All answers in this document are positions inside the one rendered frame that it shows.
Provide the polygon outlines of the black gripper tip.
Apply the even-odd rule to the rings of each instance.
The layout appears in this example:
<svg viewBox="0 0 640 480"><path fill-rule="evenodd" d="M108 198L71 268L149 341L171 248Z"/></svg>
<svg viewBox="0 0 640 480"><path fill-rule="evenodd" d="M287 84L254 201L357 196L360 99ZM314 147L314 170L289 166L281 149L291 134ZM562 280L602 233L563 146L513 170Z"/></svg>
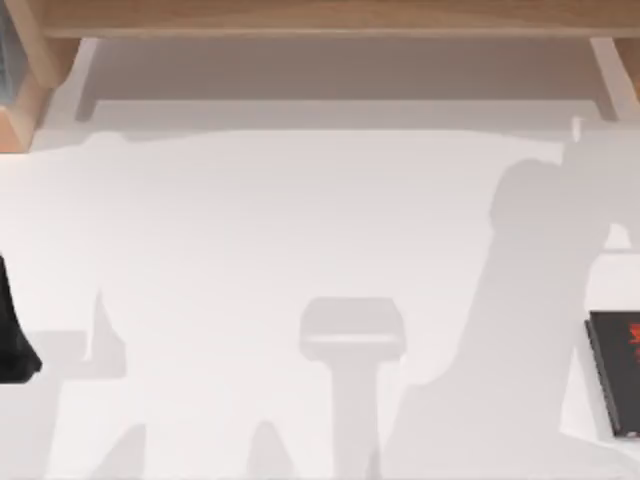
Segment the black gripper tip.
<svg viewBox="0 0 640 480"><path fill-rule="evenodd" d="M0 385L27 383L42 366L20 326L6 264L0 255Z"/></svg>

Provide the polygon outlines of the wooden cupboard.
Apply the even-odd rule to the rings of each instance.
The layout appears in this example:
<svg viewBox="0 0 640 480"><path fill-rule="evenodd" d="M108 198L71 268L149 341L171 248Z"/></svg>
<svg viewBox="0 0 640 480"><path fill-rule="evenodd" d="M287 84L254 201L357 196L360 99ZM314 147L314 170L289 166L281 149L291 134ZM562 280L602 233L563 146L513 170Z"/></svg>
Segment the wooden cupboard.
<svg viewBox="0 0 640 480"><path fill-rule="evenodd" d="M0 78L7 27L26 76L0 101L0 154L29 149L85 38L609 37L640 102L640 0L0 0Z"/></svg>

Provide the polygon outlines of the black book with red print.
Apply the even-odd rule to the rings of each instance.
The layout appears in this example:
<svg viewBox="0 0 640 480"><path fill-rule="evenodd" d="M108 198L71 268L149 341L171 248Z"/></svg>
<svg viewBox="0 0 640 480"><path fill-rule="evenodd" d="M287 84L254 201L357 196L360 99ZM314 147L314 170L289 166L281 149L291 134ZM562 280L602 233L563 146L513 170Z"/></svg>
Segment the black book with red print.
<svg viewBox="0 0 640 480"><path fill-rule="evenodd" d="M585 328L612 434L640 439L640 311L591 310Z"/></svg>

